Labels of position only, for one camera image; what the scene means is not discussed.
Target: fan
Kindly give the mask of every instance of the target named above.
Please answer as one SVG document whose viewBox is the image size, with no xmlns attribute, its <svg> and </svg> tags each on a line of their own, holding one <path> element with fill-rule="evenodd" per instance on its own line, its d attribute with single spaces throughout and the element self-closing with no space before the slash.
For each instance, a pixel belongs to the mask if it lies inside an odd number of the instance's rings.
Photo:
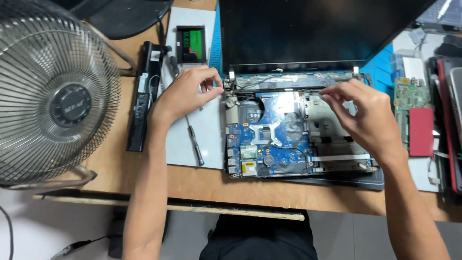
<svg viewBox="0 0 462 260">
<path fill-rule="evenodd" d="M 109 49 L 131 66 L 117 68 Z M 46 0 L 0 0 L 0 186 L 80 186 L 135 65 L 104 35 Z M 80 180 L 46 181 L 73 170 Z"/>
</svg>

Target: fan grille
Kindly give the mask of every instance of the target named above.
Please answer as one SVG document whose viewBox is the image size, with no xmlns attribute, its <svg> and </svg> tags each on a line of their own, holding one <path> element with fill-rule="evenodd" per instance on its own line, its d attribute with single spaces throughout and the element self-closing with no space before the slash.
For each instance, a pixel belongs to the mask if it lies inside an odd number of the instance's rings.
<svg viewBox="0 0 462 260">
<path fill-rule="evenodd" d="M 88 113 L 71 127 L 50 108 L 66 86 L 85 88 Z M 0 0 L 0 186 L 40 182 L 87 158 L 108 133 L 120 76 L 102 40 L 54 4 Z"/>
</svg>

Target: wooden desk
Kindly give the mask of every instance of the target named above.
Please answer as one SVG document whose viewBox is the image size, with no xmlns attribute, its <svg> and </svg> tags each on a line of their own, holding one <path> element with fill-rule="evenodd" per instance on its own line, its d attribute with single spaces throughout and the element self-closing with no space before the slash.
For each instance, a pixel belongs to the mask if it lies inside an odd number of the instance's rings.
<svg viewBox="0 0 462 260">
<path fill-rule="evenodd" d="M 173 6 L 215 10 L 216 0 L 175 0 Z M 144 41 L 158 43 L 157 26 L 135 37 L 115 41 L 127 54 L 137 58 Z M 122 78 L 122 99 L 114 125 L 102 145 L 83 163 L 98 177 L 81 187 L 83 191 L 130 194 L 140 165 L 140 154 L 125 152 L 134 78 Z M 74 178 L 64 174 L 60 178 Z M 442 196 L 421 192 L 435 220 L 462 222 L 462 209 L 444 204 Z M 385 215 L 384 192 L 342 186 L 316 186 L 271 180 L 232 180 L 214 169 L 168 166 L 169 198 L 183 198 L 281 208 Z"/>
</svg>

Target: white board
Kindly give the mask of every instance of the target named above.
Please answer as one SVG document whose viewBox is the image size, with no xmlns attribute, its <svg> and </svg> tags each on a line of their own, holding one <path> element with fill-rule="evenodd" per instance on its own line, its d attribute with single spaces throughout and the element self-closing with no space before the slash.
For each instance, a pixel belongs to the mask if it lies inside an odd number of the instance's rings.
<svg viewBox="0 0 462 260">
<path fill-rule="evenodd" d="M 170 15 L 166 45 L 172 46 L 176 56 L 176 26 L 178 25 L 204 25 L 206 40 L 206 57 L 210 56 L 212 46 L 213 27 L 215 24 L 215 11 L 204 11 L 188 8 L 173 7 Z M 162 65 L 161 82 L 164 86 L 170 85 L 173 77 L 169 71 L 169 64 L 164 59 Z M 191 65 L 179 67 L 190 68 Z M 224 128 L 220 123 L 219 104 L 217 97 L 203 107 L 202 111 L 196 110 L 188 114 L 189 123 L 193 126 L 196 140 L 207 168 L 222 169 L 224 156 Z M 167 135 L 167 163 L 185 166 L 199 166 L 194 153 L 193 145 L 188 133 L 188 124 L 185 118 L 180 118 L 173 123 Z"/>
</svg>

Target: sticker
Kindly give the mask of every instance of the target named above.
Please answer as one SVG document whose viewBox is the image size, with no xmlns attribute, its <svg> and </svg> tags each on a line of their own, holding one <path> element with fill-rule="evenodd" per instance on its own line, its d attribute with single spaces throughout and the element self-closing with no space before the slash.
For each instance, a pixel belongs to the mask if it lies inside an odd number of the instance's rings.
<svg viewBox="0 0 462 260">
<path fill-rule="evenodd" d="M 138 83 L 138 93 L 144 93 L 146 91 L 146 79 L 147 73 L 143 73 L 140 77 L 140 82 Z"/>
<path fill-rule="evenodd" d="M 159 59 L 160 59 L 160 51 L 152 50 L 151 51 L 151 61 L 152 62 L 158 62 Z"/>
</svg>

